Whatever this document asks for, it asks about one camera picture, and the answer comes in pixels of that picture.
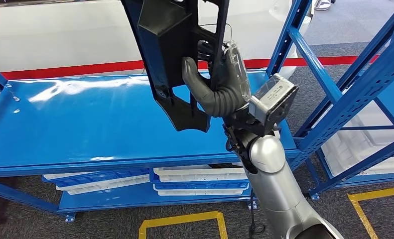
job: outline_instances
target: black cable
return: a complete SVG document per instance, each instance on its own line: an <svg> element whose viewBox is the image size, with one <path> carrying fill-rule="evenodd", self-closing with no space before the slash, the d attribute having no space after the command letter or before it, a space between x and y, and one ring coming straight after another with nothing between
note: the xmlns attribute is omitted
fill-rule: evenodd
<svg viewBox="0 0 394 239"><path fill-rule="evenodd" d="M254 221L254 189L251 188L251 196L250 196L250 207L251 207L251 225L250 229L248 230L248 236L250 239L254 239L254 235L261 235L265 232L265 225L264 224L256 224Z"/></svg>

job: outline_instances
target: black automotive part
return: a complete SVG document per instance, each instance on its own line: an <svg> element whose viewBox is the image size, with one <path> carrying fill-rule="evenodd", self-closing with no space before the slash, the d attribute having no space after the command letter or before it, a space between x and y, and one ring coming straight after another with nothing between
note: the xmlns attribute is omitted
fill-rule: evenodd
<svg viewBox="0 0 394 239"><path fill-rule="evenodd" d="M216 32L198 25L198 0L121 0L132 27L156 102L177 131L198 129L207 132L210 117L173 93L184 84L182 58L206 61L210 79L201 77L212 90L219 73L229 0L207 0L219 7Z"/></svg>

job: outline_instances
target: plastic tray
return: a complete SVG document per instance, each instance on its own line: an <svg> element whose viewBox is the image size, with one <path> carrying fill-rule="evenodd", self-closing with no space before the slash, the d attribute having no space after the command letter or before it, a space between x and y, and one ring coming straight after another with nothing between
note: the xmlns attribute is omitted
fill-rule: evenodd
<svg viewBox="0 0 394 239"><path fill-rule="evenodd" d="M43 175L43 182L50 182L56 184L58 187L68 187L81 185L86 183L93 182L101 182L106 180L113 180L119 178L127 178L133 176L140 176L149 174L148 168L141 169L125 169L125 170L117 170L117 171L100 171L100 172L91 172L91 173L72 173L72 174L64 174L66 177L60 177L62 174L58 174L58 177L48 178L48 175Z"/></svg>
<svg viewBox="0 0 394 239"><path fill-rule="evenodd" d="M209 165L154 168L161 182L196 182L247 179L243 168L211 168Z"/></svg>
<svg viewBox="0 0 394 239"><path fill-rule="evenodd" d="M201 195L241 195L249 188L242 189L180 189L180 190L162 190L157 189L153 185L153 189L157 191L159 196L201 196Z"/></svg>
<svg viewBox="0 0 394 239"><path fill-rule="evenodd" d="M225 180L225 181L197 181L197 182L169 182L163 183L160 177L150 170L150 182L157 190L180 190L180 189L245 189L248 188L249 180Z"/></svg>
<svg viewBox="0 0 394 239"><path fill-rule="evenodd" d="M369 103L345 126L392 125L375 102ZM334 134L321 149L330 172L336 176L394 141L392 130L343 130ZM360 173L394 173L394 157Z"/></svg>
<svg viewBox="0 0 394 239"><path fill-rule="evenodd" d="M56 178L66 178L70 176L77 176L81 174L87 173L95 173L95 172L82 172L82 173L57 173L57 174L43 174L43 178L47 180L56 179Z"/></svg>
<svg viewBox="0 0 394 239"><path fill-rule="evenodd" d="M89 193L89 192L95 192L100 190L130 186L140 183L148 183L149 181L150 181L149 175L144 174L139 176L118 178L118 179L106 180L101 182L85 183L85 184L79 184L79 185L73 185L67 187L56 186L56 189L61 191L66 191L70 195L75 195L81 193Z"/></svg>

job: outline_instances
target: bottom shelf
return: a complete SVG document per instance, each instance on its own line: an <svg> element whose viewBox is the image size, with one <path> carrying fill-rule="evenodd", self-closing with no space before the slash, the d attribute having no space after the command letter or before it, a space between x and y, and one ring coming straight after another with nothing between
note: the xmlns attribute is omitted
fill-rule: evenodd
<svg viewBox="0 0 394 239"><path fill-rule="evenodd" d="M179 204L249 201L251 188L242 195L159 196L152 183L108 189L77 195L63 192L60 212L83 212L114 208L150 207Z"/></svg>
<svg viewBox="0 0 394 239"><path fill-rule="evenodd" d="M321 149L317 151L317 156L319 158L320 165L322 166L323 170L326 172L328 178L333 178L334 176L330 172L329 166L327 165L323 151ZM369 184L385 183L385 182L394 182L394 173L369 174L369 175L358 174L336 185L335 188L361 186L361 185L369 185Z"/></svg>
<svg viewBox="0 0 394 239"><path fill-rule="evenodd" d="M370 185L386 182L394 182L394 173L357 175L337 185L336 188Z"/></svg>

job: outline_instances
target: shelf surface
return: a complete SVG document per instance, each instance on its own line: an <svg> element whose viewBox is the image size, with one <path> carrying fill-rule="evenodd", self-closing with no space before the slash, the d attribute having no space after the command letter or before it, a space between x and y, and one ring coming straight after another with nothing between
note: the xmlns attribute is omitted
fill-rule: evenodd
<svg viewBox="0 0 394 239"><path fill-rule="evenodd" d="M264 72L249 72L249 80L260 85ZM0 177L238 161L225 149L220 118L208 133L177 132L146 75L9 84L0 94ZM175 94L189 98L186 86ZM280 126L287 157L295 157L286 122Z"/></svg>
<svg viewBox="0 0 394 239"><path fill-rule="evenodd" d="M153 189L152 183L143 183L77 195L63 192L59 211L81 212L128 207L248 201L250 193L249 188L242 195L159 196Z"/></svg>

